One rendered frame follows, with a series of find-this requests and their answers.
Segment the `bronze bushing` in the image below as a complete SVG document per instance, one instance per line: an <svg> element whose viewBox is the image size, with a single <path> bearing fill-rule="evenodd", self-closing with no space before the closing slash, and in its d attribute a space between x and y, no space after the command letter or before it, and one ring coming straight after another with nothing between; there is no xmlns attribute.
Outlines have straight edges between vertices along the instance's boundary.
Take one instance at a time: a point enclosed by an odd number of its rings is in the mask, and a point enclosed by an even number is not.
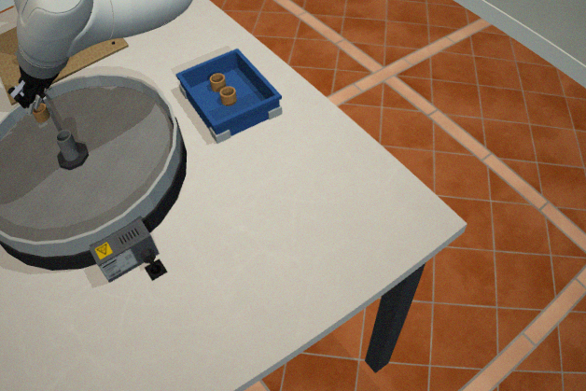
<svg viewBox="0 0 586 391"><path fill-rule="evenodd" d="M40 123L47 121L50 117L50 113L45 104L39 104L37 110L34 109L33 114L36 121Z"/></svg>
<svg viewBox="0 0 586 391"><path fill-rule="evenodd" d="M226 87L226 80L222 74L214 74L210 77L211 89L215 92L220 92Z"/></svg>
<svg viewBox="0 0 586 391"><path fill-rule="evenodd" d="M220 97L221 97L221 103L226 106L234 105L237 102L236 91L233 87L223 88L220 91Z"/></svg>

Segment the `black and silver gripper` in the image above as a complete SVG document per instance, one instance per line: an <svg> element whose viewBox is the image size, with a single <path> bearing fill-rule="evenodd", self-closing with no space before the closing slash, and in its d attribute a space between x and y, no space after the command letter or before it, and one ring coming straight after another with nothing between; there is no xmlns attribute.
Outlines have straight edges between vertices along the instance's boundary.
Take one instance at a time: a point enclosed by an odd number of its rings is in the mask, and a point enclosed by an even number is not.
<svg viewBox="0 0 586 391"><path fill-rule="evenodd" d="M46 94L44 93L45 87L48 89L52 81L60 74L60 72L51 78L39 79L27 75L20 67L21 77L19 79L19 86L10 88L7 92L12 98L21 104L25 111L31 115L39 107L41 99ZM50 83L51 82L51 83ZM46 85L47 84L47 85ZM25 96L25 97L24 97ZM27 103L28 102L28 103ZM27 108L26 108L27 107Z"/></svg>

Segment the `blue crate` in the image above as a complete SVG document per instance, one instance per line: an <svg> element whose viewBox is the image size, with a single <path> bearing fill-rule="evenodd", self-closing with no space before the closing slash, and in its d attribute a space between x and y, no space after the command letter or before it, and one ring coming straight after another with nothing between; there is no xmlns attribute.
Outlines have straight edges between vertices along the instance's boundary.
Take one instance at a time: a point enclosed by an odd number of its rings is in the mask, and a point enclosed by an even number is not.
<svg viewBox="0 0 586 391"><path fill-rule="evenodd" d="M215 73L223 74L226 87L236 90L234 105L223 105L220 93L212 91L210 76ZM279 102L282 95L238 49L192 66L176 77L181 93L210 129L217 144L283 114Z"/></svg>

